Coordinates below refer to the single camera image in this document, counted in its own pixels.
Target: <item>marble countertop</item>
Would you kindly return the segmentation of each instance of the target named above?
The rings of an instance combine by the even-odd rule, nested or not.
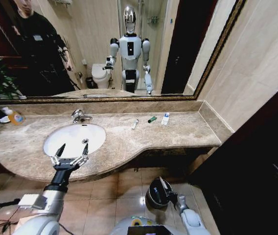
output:
[[[221,142],[198,112],[96,114],[92,121],[105,129],[106,140],[89,160],[71,174],[71,180],[93,180],[126,164],[147,149],[214,147]],[[148,123],[156,116],[157,120]],[[135,130],[131,129],[139,119]],[[0,163],[11,172],[32,180],[50,181],[55,173],[44,141],[54,130],[73,125],[70,115],[26,116],[21,125],[0,125]]]

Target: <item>soap dispenser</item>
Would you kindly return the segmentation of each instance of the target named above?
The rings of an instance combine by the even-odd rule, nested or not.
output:
[[[22,122],[25,121],[25,118],[22,115],[20,115],[14,110],[9,109],[8,107],[4,107],[2,110],[8,116],[10,121],[15,125],[22,124]]]

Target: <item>toilet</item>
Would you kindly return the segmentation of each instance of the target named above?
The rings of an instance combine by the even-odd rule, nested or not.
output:
[[[103,70],[105,64],[93,64],[92,65],[92,78],[98,85],[99,89],[107,89],[109,86],[109,80],[111,78],[111,70]]]

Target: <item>faucet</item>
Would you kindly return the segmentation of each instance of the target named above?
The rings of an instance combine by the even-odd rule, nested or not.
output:
[[[74,111],[71,114],[71,117],[74,119],[74,121],[72,121],[72,122],[75,124],[77,124],[77,122],[79,122],[79,121],[92,120],[91,116],[84,115],[84,113],[80,109],[77,109],[76,111]]]

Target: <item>drain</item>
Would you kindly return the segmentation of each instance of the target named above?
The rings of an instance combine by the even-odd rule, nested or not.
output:
[[[87,143],[89,142],[89,139],[83,139],[81,142],[82,142],[83,144],[87,144]]]

